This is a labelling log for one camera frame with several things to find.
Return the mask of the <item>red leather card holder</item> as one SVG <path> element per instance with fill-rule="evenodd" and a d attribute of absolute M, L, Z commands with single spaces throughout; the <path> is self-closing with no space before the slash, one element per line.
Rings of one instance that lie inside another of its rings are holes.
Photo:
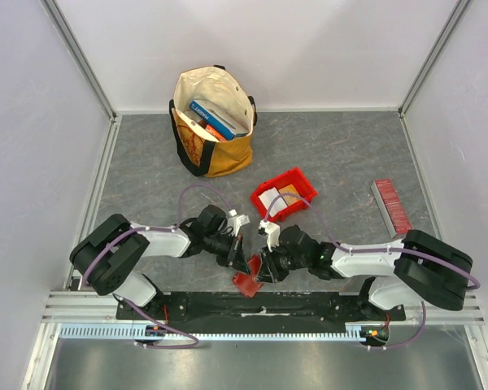
<path fill-rule="evenodd" d="M 260 267 L 262 266 L 261 257 L 258 254 L 252 256 L 247 265 L 250 268 L 250 273 L 238 272 L 233 277 L 232 282 L 244 297 L 252 298 L 264 285 L 257 279 Z"/>

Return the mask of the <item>red plastic bin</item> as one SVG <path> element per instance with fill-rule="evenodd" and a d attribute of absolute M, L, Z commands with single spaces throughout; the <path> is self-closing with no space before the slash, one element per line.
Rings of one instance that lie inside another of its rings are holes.
<path fill-rule="evenodd" d="M 250 200 L 263 218 L 272 201 L 281 195 L 269 211 L 268 221 L 282 222 L 294 213 L 307 209 L 302 198 L 311 203 L 317 194 L 301 169 L 294 167 L 260 184 L 251 194 Z"/>

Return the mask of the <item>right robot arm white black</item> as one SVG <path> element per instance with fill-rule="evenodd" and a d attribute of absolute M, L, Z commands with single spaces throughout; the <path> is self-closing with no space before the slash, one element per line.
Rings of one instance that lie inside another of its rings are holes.
<path fill-rule="evenodd" d="M 375 245 L 319 242 L 297 225 L 282 229 L 271 222 L 260 223 L 258 233 L 266 240 L 258 281 L 278 283 L 299 269 L 321 280 L 363 276 L 355 306 L 368 320 L 420 302 L 460 311 L 475 284 L 469 278 L 473 260 L 466 253 L 420 230 Z"/>

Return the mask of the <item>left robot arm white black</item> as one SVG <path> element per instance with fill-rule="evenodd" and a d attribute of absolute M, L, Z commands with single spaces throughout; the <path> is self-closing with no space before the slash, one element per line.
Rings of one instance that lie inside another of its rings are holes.
<path fill-rule="evenodd" d="M 130 223 L 122 214 L 114 214 L 72 250 L 69 260 L 81 273 L 82 283 L 99 296 L 127 299 L 143 318 L 154 319 L 164 312 L 164 294 L 150 278 L 134 270 L 138 261 L 189 258 L 207 252 L 222 267 L 248 271 L 242 228 L 249 222 L 245 214 L 224 212 L 214 205 L 171 227 Z"/>

